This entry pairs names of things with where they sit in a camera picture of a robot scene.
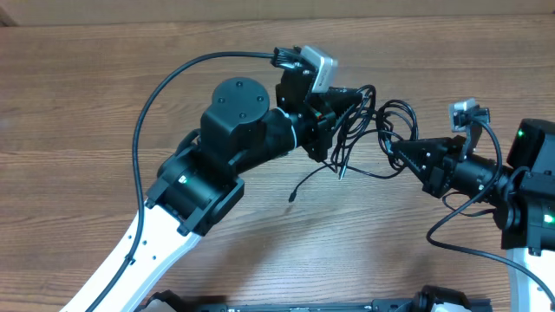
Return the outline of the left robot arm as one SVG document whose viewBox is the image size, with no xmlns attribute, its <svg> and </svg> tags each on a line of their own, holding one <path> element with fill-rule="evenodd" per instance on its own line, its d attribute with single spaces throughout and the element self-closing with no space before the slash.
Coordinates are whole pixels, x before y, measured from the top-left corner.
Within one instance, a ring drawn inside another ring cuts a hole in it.
<svg viewBox="0 0 555 312">
<path fill-rule="evenodd" d="M 271 107 L 250 78 L 221 82 L 191 131 L 160 166 L 141 211 L 68 311 L 132 311 L 164 274 L 243 197 L 242 174 L 302 147 L 327 158 L 344 118 L 362 101 L 355 88 L 333 88 L 286 72 Z"/>
</svg>

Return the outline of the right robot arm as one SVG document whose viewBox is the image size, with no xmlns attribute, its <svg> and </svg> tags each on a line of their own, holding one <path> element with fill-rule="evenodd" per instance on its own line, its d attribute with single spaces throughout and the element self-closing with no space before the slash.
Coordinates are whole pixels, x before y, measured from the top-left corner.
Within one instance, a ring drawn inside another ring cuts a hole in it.
<svg viewBox="0 0 555 312">
<path fill-rule="evenodd" d="M 513 311 L 554 309 L 554 125 L 523 119 L 508 156 L 489 123 L 480 117 L 454 121 L 465 137 L 398 140 L 391 155 L 421 181 L 422 190 L 445 200 L 453 193 L 467 202 L 433 225 L 426 239 L 434 246 L 484 257 L 507 266 Z M 433 238 L 447 221 L 475 203 L 491 206 L 501 231 L 501 257 Z"/>
</svg>

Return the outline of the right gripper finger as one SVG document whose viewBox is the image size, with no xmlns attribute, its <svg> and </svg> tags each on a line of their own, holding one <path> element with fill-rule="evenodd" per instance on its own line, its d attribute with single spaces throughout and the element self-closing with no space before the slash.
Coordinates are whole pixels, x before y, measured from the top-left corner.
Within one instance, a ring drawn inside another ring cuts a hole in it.
<svg viewBox="0 0 555 312">
<path fill-rule="evenodd" d="M 402 155 L 410 159 L 419 158 L 441 158 L 443 157 L 451 144 L 452 138 L 433 138 L 422 140 L 399 140 L 393 143 L 390 147 L 391 154 L 396 158 Z"/>
<path fill-rule="evenodd" d="M 438 146 L 394 146 L 394 156 L 403 161 L 424 186 L 442 184 L 442 148 Z"/>
</svg>

